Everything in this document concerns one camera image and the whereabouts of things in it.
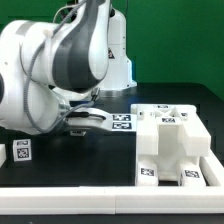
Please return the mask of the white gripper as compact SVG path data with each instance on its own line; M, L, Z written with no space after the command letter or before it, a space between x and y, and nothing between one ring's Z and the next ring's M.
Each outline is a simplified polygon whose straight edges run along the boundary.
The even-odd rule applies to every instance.
M67 130L111 131L113 115L97 108L80 108L66 117L65 127Z

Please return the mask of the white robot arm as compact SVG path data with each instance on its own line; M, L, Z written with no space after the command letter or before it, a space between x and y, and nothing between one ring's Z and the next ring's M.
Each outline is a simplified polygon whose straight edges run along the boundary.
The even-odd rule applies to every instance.
M0 33L0 127L29 135L110 131L101 91L134 85L125 18L112 0L79 0L59 23L15 20Z

